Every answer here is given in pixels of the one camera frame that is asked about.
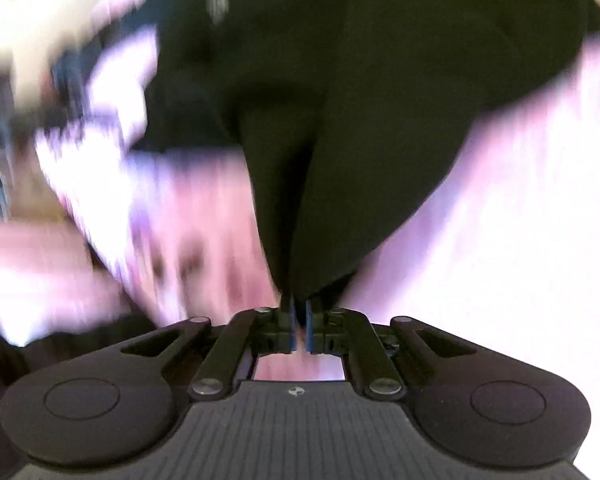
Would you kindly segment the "pink rose bedsheet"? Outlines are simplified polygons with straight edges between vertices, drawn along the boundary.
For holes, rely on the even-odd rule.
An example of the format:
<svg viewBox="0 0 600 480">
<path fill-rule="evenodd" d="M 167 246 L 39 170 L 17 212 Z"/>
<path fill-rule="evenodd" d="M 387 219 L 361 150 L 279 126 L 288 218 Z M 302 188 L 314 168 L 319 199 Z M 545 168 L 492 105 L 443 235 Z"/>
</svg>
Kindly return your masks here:
<svg viewBox="0 0 600 480">
<path fill-rule="evenodd" d="M 0 0 L 0 63 L 15 63 L 19 104 L 52 95 L 46 66 L 64 44 L 145 1 Z M 156 61 L 144 27 L 88 84 L 119 125 L 58 146 L 35 134 L 6 168 L 0 335 L 18 350 L 133 306 L 166 326 L 278 303 L 242 156 L 124 156 Z M 475 123 L 449 177 L 363 262 L 342 304 L 600 388 L 600 35 L 552 84 Z"/>
</svg>

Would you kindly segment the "black zip jacket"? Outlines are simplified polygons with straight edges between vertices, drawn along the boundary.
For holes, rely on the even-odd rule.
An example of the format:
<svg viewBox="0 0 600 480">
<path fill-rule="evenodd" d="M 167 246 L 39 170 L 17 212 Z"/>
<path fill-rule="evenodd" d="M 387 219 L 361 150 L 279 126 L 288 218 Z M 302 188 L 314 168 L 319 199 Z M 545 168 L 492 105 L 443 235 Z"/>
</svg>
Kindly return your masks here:
<svg viewBox="0 0 600 480">
<path fill-rule="evenodd" d="M 455 162 L 474 121 L 600 32 L 595 0 L 169 0 L 136 148 L 237 144 L 276 287 L 353 273 Z"/>
</svg>

